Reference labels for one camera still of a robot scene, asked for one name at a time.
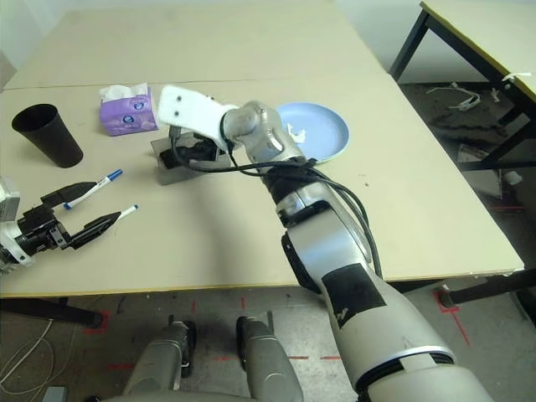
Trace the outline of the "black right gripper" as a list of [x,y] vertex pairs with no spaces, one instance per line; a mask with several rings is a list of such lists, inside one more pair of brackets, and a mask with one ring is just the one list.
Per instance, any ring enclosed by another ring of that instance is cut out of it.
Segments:
[[193,131],[183,135],[184,161],[216,162],[222,155],[224,155],[224,151],[218,148],[211,139],[200,136]]

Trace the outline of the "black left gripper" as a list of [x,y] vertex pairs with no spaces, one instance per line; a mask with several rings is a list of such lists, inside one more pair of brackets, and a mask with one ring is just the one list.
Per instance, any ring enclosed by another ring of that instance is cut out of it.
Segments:
[[69,235],[56,219],[52,208],[74,201],[88,193],[97,182],[80,182],[65,186],[40,198],[48,207],[35,207],[23,213],[17,221],[21,232],[16,238],[23,251],[45,251],[56,248],[80,247],[103,235],[121,216],[115,212],[100,216],[86,224],[79,232]]

